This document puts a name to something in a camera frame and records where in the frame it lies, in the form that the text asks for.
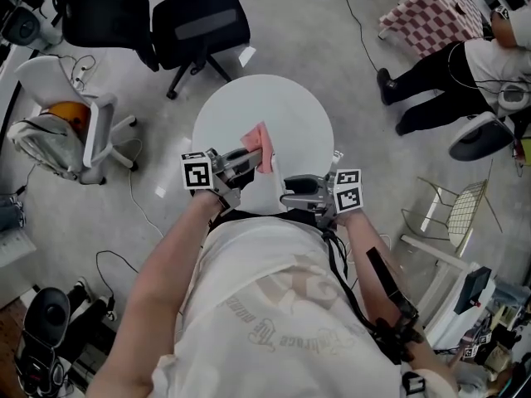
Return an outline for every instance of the white chair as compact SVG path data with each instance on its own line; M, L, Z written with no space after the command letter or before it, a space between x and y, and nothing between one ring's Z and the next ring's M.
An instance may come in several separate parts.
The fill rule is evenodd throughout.
M113 143L113 137L124 127L136 125L136 118L130 115L113 127L116 96L106 94L101 97L82 95L71 83L62 67L61 60L55 56L41 56L20 65L16 70L24 90L43 109L60 102L76 102L90 108L89 128L85 139L83 165L95 168L108 156L111 156L131 171L137 164L119 153ZM100 176L100 184L105 178Z

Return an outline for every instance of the table leg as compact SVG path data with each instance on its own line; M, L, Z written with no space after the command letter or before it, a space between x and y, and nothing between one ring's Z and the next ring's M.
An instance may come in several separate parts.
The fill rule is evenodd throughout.
M427 289L427 291L422 295L421 301L417 305L418 313L423 317L425 314L430 301L435 296L437 290L441 287L443 280L450 272L450 266L448 264L443 264L439 267L437 270L437 274L433 281L430 284L430 287Z
M408 235L402 235L400 240L408 243L411 246L415 246L417 249L424 250L428 254L435 256L437 259L446 262L447 264L450 264L456 267L457 269L460 269L462 271L468 271L469 269L469 265L466 262L456 258L455 256L445 254L441 250L438 250L433 246L427 245L426 243L421 242L417 239L413 239Z
M385 40L387 38L387 36L389 35L389 28L383 28L379 34L378 34L378 38L380 40Z

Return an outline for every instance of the person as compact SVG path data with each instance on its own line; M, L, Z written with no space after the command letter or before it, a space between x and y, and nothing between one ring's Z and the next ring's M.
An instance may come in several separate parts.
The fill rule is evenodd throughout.
M196 192L146 260L86 396L399 397L400 366L348 306L320 231L273 216L218 223L198 259L220 210L216 195ZM348 231L368 318L394 325L397 307L366 252L375 247L397 283L400 266L362 211L338 222ZM411 369L439 388L436 396L455 397L454 378L427 341L407 346Z
M513 375L513 366L501 371L496 379L490 379L489 372L483 366L461 361L465 354L462 347L448 362L459 387L459 398L488 398L498 396L504 390Z
M516 12L496 9L492 31L493 41L475 38L465 43L452 42L395 80L387 69L378 71L378 87L385 105L423 91L444 91L408 109L395 128L399 136L487 111L498 116L517 112L500 111L498 95L504 82L531 85L531 7Z

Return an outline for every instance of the gray floor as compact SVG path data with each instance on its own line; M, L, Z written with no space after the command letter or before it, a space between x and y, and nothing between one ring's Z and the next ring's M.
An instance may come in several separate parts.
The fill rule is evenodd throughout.
M162 0L150 0L152 6ZM350 0L363 24L363 36L377 67L400 75L415 61L411 52L393 40L377 38L378 18L398 0ZM447 145L465 122L399 138L394 125L404 105L385 108L379 98L375 73L360 42L359 28L344 0L241 0L251 25L251 44L257 53L238 67L227 52L219 61L235 77L253 74L281 75L294 80L324 106L334 129L335 147L344 153L342 167L363 170L366 212L393 247L404 231L401 208L427 211L433 191L418 181L423 176L451 190L485 179L490 158L458 163L449 158ZM130 134L144 141L139 171L132 176L134 196L162 232L177 220L189 200L183 190L178 155L189 146L198 111L223 80L207 67L196 76L186 75L179 97L165 97L174 71L149 71L133 51L87 51L61 45L54 52L95 55L98 65L90 73L87 91L112 92L119 99L118 118L134 114L139 126ZM27 117L31 101L22 93L12 119ZM131 143L133 156L138 144ZM15 154L10 143L0 158L2 189L17 188L31 165ZM463 255L488 265L506 279L521 281L529 263L531 245L531 193L529 170L517 175L510 151L494 156L488 197L503 226L498 231L488 209L480 208L475 231ZM80 275L105 292L95 267L98 250L114 250L140 267L159 241L129 196L128 171L114 163L107 167L108 184L80 186L36 169L25 196L27 232L37 245L35 272L40 285L69 288ZM157 187L166 191L163 197ZM435 246L442 242L432 242ZM400 252L401 262L419 294L429 282L434 261L427 255ZM120 260L102 257L101 268L116 292L119 310L134 280Z

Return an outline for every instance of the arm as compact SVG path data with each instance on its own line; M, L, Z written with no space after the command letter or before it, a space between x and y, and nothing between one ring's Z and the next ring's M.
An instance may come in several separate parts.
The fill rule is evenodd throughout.
M448 362L448 368L451 372L457 367L457 363L461 361L461 358L465 355L465 346L459 348L459 351L452 357L450 362Z
M492 15L492 32L500 46L512 48L518 45L514 38L513 27L511 26L510 20L503 19L497 12L494 12Z
M144 398L162 355L173 353L178 311L192 278L218 197L199 192L140 270L114 346L87 391L88 398Z
M367 251L373 247L378 250L393 274L398 287L401 290L405 290L406 282L403 278L402 269L393 259L391 251L362 211L348 212L343 219L343 223L348 231L348 238L356 265L356 273L358 274L359 287L365 308L367 309L368 318L372 323L377 318L383 318L394 326L400 317L400 313L398 312L398 308L387 297L367 257ZM417 331L423 334L420 324L417 324ZM431 370L448 381L454 390L457 391L457 384L450 370L437 357L426 340L423 343L411 342L408 348L414 356L413 361L409 363L413 370Z

